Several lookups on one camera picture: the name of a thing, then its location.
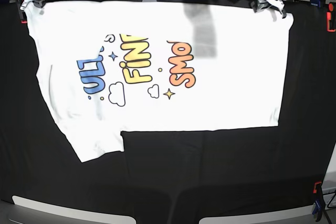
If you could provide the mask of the white printed t-shirt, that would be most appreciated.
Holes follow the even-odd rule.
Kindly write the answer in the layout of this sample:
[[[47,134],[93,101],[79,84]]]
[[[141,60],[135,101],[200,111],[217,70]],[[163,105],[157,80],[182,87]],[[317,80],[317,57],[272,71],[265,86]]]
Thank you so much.
[[[277,126],[294,17],[174,2],[28,4],[37,79],[81,162],[122,132]]]

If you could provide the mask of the red black clamp far left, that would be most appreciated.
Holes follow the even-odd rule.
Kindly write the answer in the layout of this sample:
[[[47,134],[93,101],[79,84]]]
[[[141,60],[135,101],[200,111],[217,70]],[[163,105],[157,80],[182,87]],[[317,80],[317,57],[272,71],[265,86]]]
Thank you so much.
[[[27,23],[27,17],[26,17],[26,14],[23,10],[23,7],[22,7],[22,3],[24,2],[24,0],[15,0],[15,3],[17,5],[17,9],[18,9],[18,14],[19,14],[19,17],[20,17],[20,22],[22,24],[26,24]]]

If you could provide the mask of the red clamp far right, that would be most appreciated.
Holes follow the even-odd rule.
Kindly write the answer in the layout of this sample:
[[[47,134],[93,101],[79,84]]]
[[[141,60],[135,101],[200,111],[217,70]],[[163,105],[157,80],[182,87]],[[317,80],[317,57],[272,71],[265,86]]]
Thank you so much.
[[[327,11],[327,31],[335,32],[335,2],[330,2]]]

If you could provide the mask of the red blue clamp near right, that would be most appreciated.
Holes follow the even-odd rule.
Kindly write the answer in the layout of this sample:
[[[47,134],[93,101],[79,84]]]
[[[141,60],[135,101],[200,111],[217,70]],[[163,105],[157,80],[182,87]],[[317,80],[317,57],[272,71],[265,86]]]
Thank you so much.
[[[322,219],[323,212],[325,211],[325,201],[322,192],[322,182],[316,182],[313,188],[314,195],[314,209],[312,215],[315,217],[315,221],[319,222]]]

